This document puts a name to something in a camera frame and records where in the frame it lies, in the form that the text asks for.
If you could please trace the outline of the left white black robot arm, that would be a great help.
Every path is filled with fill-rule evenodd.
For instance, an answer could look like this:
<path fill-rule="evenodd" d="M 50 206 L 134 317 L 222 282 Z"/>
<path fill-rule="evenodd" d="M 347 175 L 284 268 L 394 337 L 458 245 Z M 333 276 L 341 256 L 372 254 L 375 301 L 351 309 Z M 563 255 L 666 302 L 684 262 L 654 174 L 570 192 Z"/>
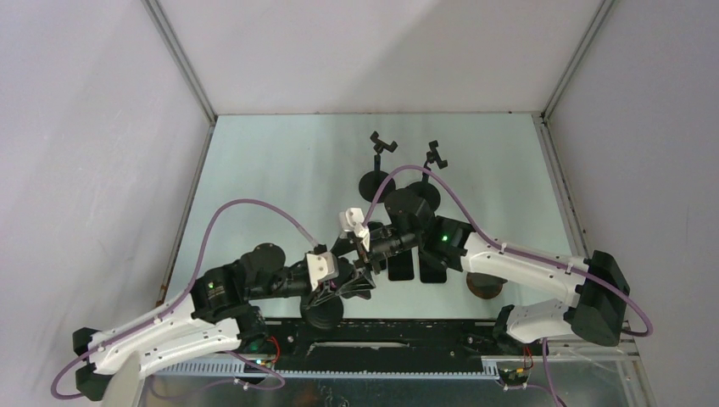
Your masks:
<path fill-rule="evenodd" d="M 188 289 L 132 322 L 106 331 L 76 330 L 73 347 L 83 364 L 75 371 L 77 391 L 102 400 L 133 354 L 139 357 L 140 376 L 147 377 L 215 352 L 258 353 L 270 334 L 255 300 L 297 297 L 306 323 L 335 329 L 343 320 L 343 299 L 371 298 L 372 275 L 387 266 L 366 253 L 350 261 L 349 251 L 341 239 L 332 249 L 320 245 L 287 265 L 279 246 L 262 243 L 230 264 L 205 271 Z"/>

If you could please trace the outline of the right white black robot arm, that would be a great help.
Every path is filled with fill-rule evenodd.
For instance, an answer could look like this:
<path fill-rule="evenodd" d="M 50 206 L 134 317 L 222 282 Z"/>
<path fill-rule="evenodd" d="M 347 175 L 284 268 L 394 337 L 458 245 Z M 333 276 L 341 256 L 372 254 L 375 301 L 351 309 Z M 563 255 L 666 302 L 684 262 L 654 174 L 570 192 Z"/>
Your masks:
<path fill-rule="evenodd" d="M 551 295 L 540 303 L 501 309 L 493 331 L 501 353 L 515 354 L 526 343 L 569 334 L 604 347 L 620 342 L 630 287 L 611 254 L 596 250 L 586 259 L 498 243 L 467 222 L 436 215 L 425 199 L 407 189 L 391 192 L 384 204 L 390 223 L 375 230 L 360 208 L 339 215 L 361 265 L 377 268 L 382 260 L 416 249 L 434 270 L 493 277 Z"/>

